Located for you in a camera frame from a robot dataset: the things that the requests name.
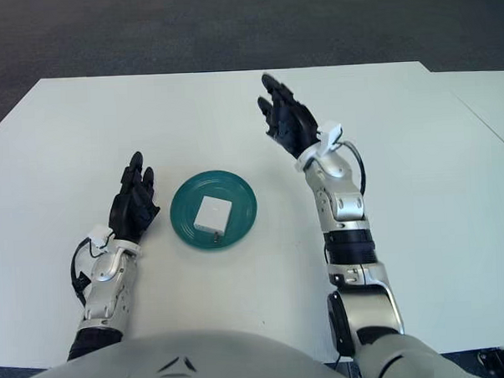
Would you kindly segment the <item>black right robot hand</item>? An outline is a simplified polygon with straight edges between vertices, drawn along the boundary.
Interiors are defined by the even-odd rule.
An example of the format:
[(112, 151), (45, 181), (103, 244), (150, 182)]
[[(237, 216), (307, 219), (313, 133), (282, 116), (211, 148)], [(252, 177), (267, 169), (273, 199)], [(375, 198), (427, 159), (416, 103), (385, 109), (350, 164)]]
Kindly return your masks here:
[(318, 124), (308, 108), (296, 101), (293, 92), (270, 74), (262, 75), (262, 84), (272, 101), (257, 98), (265, 117), (267, 134), (285, 151), (298, 159), (308, 147), (318, 142)]

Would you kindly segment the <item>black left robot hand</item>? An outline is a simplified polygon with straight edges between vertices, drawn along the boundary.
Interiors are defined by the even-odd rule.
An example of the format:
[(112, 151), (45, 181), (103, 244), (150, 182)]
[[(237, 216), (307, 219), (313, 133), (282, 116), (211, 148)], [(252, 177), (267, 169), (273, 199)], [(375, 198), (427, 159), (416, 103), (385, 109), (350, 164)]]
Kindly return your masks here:
[(115, 238), (139, 243), (160, 208), (154, 204), (155, 173), (148, 166), (144, 171), (143, 155), (137, 151), (123, 170), (120, 190), (109, 215), (109, 227)]

